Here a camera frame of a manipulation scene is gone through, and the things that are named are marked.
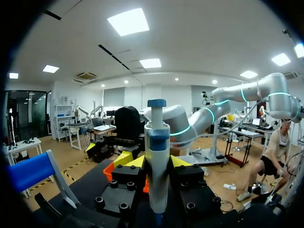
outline ceiling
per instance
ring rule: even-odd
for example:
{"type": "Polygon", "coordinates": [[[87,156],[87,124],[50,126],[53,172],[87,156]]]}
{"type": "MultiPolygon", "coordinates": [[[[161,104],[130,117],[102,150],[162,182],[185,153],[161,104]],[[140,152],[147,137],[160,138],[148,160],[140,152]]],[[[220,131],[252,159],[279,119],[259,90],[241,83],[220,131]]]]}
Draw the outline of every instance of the ceiling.
{"type": "Polygon", "coordinates": [[[295,70],[304,74],[286,27],[260,1],[251,0],[58,0],[43,14],[16,55],[12,83],[49,85],[71,82],[92,72],[98,82],[91,89],[164,85],[229,86],[248,81],[247,70],[263,77],[295,70]],[[142,8],[149,31],[119,36],[107,21],[116,14],[142,8]],[[130,70],[110,57],[104,46],[130,70]],[[291,63],[277,66],[271,58],[286,53],[291,63]],[[161,68],[143,69],[138,60],[159,58],[161,68]],[[42,72],[45,65],[60,67],[42,72]]]}

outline white shelving unit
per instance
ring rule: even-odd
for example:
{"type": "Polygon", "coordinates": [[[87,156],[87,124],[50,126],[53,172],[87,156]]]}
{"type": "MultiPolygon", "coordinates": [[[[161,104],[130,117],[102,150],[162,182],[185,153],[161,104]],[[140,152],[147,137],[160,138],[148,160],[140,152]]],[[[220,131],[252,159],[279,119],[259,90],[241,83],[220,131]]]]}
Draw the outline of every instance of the white shelving unit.
{"type": "Polygon", "coordinates": [[[71,104],[60,104],[60,98],[55,100],[54,107],[54,127],[56,130],[56,138],[60,142],[61,139],[66,137],[65,131],[61,130],[60,124],[64,123],[64,125],[69,124],[69,121],[75,117],[73,115],[73,108],[76,106],[76,100],[72,100],[71,104]]]}

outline computer monitor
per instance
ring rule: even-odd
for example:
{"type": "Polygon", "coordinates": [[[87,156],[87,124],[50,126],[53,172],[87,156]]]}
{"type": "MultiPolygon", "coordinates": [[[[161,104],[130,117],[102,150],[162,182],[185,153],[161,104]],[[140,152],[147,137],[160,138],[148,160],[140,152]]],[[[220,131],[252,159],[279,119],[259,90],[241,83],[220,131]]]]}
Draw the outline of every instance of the computer monitor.
{"type": "Polygon", "coordinates": [[[115,111],[106,111],[106,116],[115,116],[115,111]]]}
{"type": "Polygon", "coordinates": [[[92,118],[93,127],[104,125],[100,117],[92,118]]]}
{"type": "Polygon", "coordinates": [[[260,118],[254,118],[252,121],[253,125],[259,126],[261,124],[261,119],[260,118]]]}

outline ceiling air conditioner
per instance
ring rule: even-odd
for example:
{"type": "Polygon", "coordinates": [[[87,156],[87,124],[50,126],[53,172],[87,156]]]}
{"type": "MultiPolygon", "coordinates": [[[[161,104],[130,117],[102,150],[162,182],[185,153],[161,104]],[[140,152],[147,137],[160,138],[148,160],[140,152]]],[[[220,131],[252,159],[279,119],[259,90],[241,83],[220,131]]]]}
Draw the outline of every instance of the ceiling air conditioner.
{"type": "Polygon", "coordinates": [[[93,80],[93,79],[96,79],[97,78],[97,75],[93,74],[93,73],[90,73],[90,72],[83,72],[83,73],[80,73],[76,76],[76,79],[78,80],[93,80]]]}
{"type": "Polygon", "coordinates": [[[283,75],[287,80],[299,77],[299,74],[295,71],[287,71],[283,75]]]}

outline shorts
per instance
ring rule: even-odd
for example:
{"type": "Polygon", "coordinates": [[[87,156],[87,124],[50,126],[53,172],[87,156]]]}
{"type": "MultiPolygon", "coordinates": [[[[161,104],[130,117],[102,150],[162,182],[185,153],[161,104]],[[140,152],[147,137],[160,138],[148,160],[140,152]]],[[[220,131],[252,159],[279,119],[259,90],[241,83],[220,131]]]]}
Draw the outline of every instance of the shorts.
{"type": "MultiPolygon", "coordinates": [[[[274,175],[275,178],[279,177],[279,175],[277,175],[276,167],[273,165],[272,161],[269,158],[262,156],[261,161],[263,161],[264,163],[264,169],[258,173],[260,176],[266,174],[266,175],[274,175]]],[[[284,163],[279,161],[279,164],[282,167],[284,167],[284,163]]]]}

